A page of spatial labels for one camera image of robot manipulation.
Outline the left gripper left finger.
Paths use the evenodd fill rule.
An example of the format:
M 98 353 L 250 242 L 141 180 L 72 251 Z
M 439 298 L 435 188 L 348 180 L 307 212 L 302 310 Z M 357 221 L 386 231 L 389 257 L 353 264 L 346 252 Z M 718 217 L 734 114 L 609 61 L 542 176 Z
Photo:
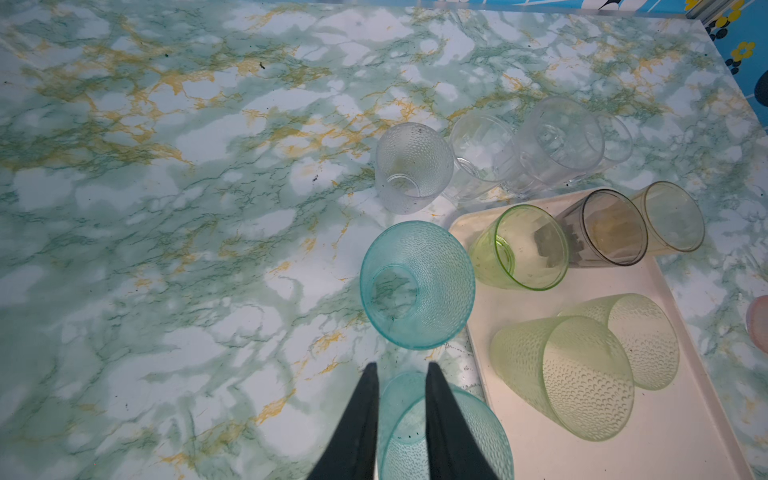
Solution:
M 374 478 L 379 398 L 377 365 L 370 362 L 309 479 Z

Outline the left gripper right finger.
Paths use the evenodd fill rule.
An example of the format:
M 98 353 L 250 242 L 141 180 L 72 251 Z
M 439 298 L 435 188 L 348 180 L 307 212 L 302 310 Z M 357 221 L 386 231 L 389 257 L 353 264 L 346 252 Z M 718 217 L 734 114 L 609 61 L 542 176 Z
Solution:
M 425 402 L 430 478 L 497 479 L 436 362 L 428 365 Z

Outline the light green textured cup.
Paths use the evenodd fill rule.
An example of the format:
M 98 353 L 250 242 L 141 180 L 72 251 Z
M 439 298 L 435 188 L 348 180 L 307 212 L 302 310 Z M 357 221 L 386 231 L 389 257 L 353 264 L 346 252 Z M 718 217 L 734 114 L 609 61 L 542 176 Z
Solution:
M 629 421 L 635 383 L 627 354 L 602 323 L 557 316 L 511 324 L 490 342 L 500 379 L 530 406 L 592 442 L 617 436 Z
M 605 325 L 623 346 L 635 385 L 651 391 L 672 383 L 679 368 L 677 335 L 663 309 L 650 298 L 625 293 L 567 307 L 561 316 L 585 316 Z

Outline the green transparent cup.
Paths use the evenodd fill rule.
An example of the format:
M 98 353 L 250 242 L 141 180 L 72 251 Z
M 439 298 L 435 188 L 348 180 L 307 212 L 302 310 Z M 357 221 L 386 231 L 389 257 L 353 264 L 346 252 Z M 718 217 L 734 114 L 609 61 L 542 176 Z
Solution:
M 471 244 L 469 256 L 481 283 L 541 292 L 565 278 L 570 248 L 554 217 L 523 204 L 492 221 Z

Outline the light green textured cup front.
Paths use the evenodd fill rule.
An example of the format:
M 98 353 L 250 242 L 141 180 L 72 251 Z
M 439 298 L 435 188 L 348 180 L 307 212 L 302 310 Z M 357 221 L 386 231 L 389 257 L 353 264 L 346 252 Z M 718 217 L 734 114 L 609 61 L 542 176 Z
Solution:
M 672 383 L 679 368 L 677 335 L 663 309 L 650 298 L 625 293 L 567 307 L 561 316 L 585 316 L 605 325 L 623 346 L 635 385 L 651 391 Z

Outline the grey smoky cup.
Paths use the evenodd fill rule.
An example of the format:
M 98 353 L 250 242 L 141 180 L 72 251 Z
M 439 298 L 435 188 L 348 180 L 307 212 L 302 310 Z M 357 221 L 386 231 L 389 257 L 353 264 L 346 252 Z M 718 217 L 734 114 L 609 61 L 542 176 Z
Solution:
M 597 189 L 555 217 L 574 268 L 628 267 L 647 253 L 649 236 L 639 209 L 625 195 Z

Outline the frosted clear textured cup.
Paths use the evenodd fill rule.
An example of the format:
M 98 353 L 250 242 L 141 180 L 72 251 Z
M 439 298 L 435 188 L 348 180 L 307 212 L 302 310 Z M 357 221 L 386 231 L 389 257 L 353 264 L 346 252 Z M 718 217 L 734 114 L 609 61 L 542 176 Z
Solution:
M 398 215 L 428 206 L 451 181 L 455 156 L 443 137 L 414 122 L 389 128 L 375 149 L 375 187 L 384 207 Z

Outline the clear faceted glass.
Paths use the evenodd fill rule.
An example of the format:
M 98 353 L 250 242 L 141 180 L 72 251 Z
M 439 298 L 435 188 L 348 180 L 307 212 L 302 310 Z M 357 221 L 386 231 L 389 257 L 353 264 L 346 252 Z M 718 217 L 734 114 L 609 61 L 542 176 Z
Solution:
M 509 175 L 516 154 L 514 133 L 500 118 L 469 112 L 455 123 L 449 140 L 454 173 L 443 195 L 452 203 L 480 197 Z

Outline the amber yellow cup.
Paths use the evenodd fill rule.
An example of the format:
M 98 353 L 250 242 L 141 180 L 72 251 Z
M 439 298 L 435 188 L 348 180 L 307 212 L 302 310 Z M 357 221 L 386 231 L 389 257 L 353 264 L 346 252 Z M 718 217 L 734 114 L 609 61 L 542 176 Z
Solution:
M 647 255 L 690 253 L 705 238 L 705 223 L 695 200 L 682 187 L 657 181 L 631 196 L 648 230 Z

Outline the pink textured cup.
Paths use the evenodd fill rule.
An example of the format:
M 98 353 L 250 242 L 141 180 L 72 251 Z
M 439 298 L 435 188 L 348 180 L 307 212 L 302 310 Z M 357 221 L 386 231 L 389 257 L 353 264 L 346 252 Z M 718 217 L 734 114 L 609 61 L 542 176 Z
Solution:
M 745 317 L 746 328 L 752 343 L 765 354 L 768 353 L 768 296 L 755 298 L 749 305 Z

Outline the large clear glass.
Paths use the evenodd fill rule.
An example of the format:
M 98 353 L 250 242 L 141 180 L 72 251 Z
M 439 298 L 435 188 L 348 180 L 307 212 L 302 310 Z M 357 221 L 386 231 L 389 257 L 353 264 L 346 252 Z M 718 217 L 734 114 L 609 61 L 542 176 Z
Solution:
M 592 171 L 605 149 L 596 116 L 559 96 L 534 107 L 517 130 L 516 141 L 518 164 L 506 186 L 521 197 Z

